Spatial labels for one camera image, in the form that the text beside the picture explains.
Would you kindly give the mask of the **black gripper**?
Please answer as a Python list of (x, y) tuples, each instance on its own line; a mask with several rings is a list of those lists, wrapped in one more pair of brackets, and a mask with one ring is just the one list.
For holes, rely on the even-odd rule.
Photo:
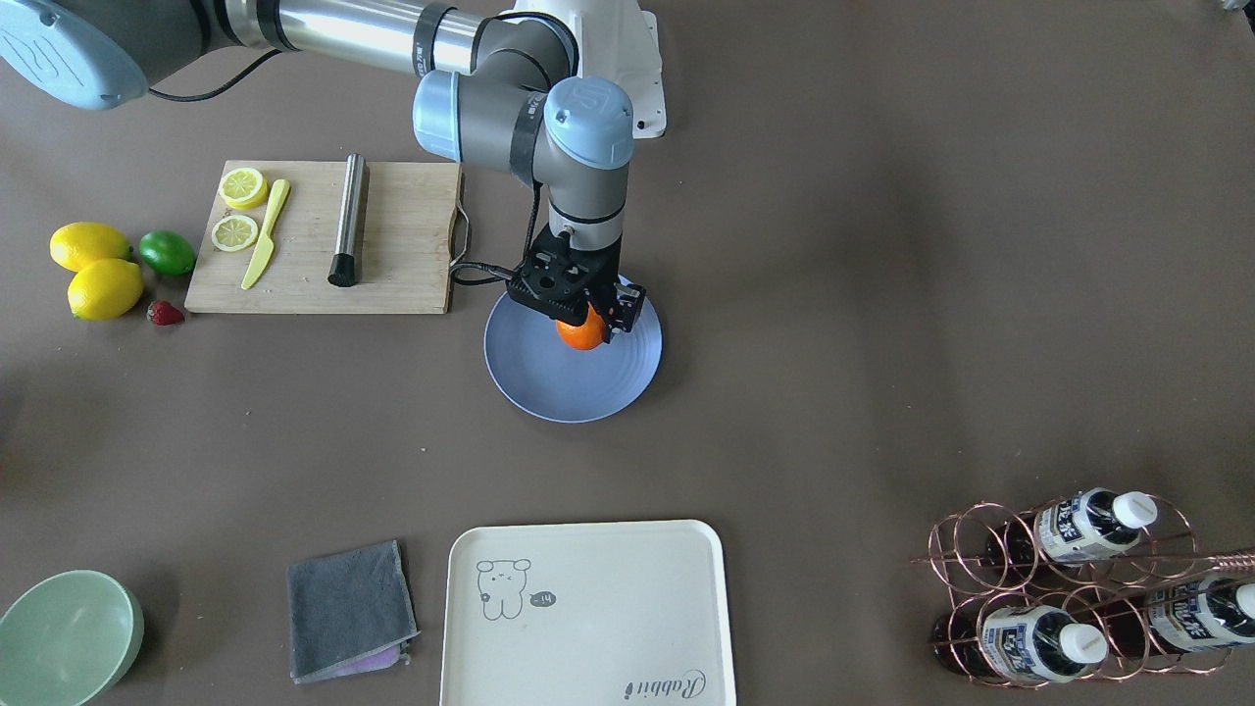
[(602, 340), (631, 334), (646, 301), (643, 285), (617, 278), (622, 240), (601, 250), (577, 250), (567, 232), (543, 227), (506, 283), (516, 303), (560, 324), (581, 326), (587, 308), (605, 325)]

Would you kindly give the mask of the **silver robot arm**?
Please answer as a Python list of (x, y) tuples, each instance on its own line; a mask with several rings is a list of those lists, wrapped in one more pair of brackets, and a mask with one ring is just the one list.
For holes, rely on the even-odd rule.
[(579, 76), (581, 45), (545, 13), (479, 18), (439, 1), (5, 1), (3, 58), (69, 107), (113, 109), (225, 46), (314, 51), (417, 76), (414, 133), (433, 155), (548, 193), (515, 270), (487, 270), (516, 303), (565, 325), (635, 327), (624, 282), (633, 104)]

